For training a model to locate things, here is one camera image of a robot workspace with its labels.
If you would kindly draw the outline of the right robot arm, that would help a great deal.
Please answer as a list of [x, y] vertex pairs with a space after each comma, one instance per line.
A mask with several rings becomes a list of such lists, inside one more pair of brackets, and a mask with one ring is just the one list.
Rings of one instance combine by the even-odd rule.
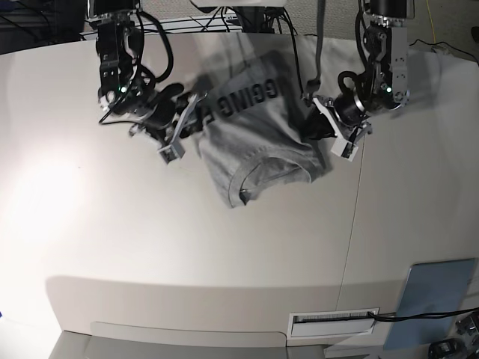
[[[88, 1], [87, 16], [97, 32], [98, 102], [105, 112], [99, 124], [128, 125], [129, 136], [143, 133], [162, 151], [202, 131], [203, 95], [186, 91], [179, 82], [159, 87], [174, 69], [173, 49], [161, 22], [139, 1]], [[143, 63], [146, 21], [153, 24], [166, 52], [165, 69], [159, 75]]]

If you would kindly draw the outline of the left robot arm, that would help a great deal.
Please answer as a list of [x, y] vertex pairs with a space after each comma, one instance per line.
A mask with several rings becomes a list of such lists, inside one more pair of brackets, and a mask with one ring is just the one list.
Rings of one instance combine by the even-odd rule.
[[355, 18], [356, 48], [364, 71], [338, 74], [340, 95], [311, 109], [300, 133], [311, 140], [338, 137], [354, 142], [368, 119], [404, 106], [409, 98], [406, 21], [415, 17], [414, 1], [360, 1]]

